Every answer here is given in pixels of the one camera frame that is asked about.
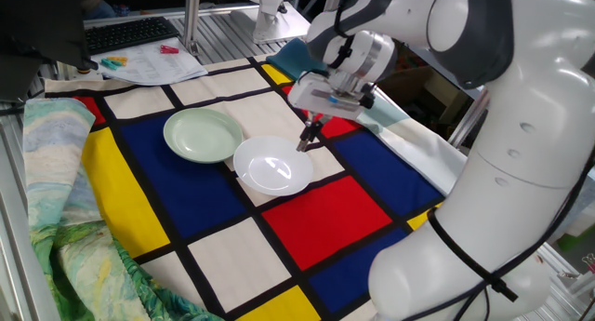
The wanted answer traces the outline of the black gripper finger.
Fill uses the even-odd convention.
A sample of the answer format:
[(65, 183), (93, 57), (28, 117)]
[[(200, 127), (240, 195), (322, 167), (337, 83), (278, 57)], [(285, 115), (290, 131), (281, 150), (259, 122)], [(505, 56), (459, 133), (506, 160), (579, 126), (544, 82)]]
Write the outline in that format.
[(299, 137), (299, 147), (307, 147), (309, 143), (312, 142), (312, 139), (316, 137), (314, 131), (316, 129), (316, 123), (314, 121), (308, 120), (305, 123), (305, 128), (300, 134)]
[(324, 125), (332, 119), (331, 115), (321, 114), (314, 118), (311, 125), (311, 138), (314, 140), (322, 131)]

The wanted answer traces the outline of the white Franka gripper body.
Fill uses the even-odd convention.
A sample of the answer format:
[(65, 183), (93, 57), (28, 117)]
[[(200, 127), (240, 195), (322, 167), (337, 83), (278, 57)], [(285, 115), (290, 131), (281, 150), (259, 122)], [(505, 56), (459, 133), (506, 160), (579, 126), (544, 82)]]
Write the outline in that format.
[(328, 114), (355, 120), (374, 106), (374, 85), (339, 70), (322, 74), (304, 72), (291, 89), (288, 100), (293, 107), (315, 114)]

